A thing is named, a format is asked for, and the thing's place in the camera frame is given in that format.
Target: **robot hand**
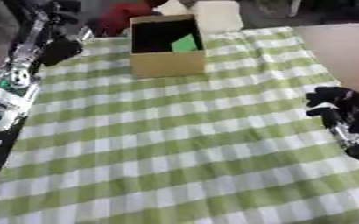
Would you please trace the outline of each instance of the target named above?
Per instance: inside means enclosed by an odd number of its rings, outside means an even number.
[[[0,131],[9,130],[28,116],[39,92],[41,64],[55,65],[82,50],[79,39],[68,39],[64,24],[77,22],[80,4],[76,1],[52,0],[44,5],[25,0],[3,0],[16,17],[20,29],[12,41],[8,57],[0,66]]]
[[[324,126],[346,153],[359,159],[359,93],[345,87],[317,87],[306,95],[309,116],[321,116]]]

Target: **red object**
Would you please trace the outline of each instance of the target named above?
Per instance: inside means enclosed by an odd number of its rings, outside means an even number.
[[[148,3],[115,3],[101,18],[100,30],[110,37],[115,37],[130,27],[131,18],[151,14],[152,8]]]

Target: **wooden table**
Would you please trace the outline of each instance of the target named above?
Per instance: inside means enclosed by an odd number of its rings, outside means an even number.
[[[295,28],[308,47],[342,85],[359,91],[359,24]]]

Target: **cardboard box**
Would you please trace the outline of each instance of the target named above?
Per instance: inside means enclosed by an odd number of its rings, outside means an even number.
[[[134,17],[131,32],[130,63],[137,77],[204,74],[205,51],[194,15]]]

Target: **green checkered tablecloth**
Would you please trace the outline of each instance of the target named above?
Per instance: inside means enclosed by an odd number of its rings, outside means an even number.
[[[0,223],[358,223],[359,161],[305,115],[304,93],[339,83],[302,40],[283,27],[205,46],[206,75],[135,79],[126,38],[42,72]]]

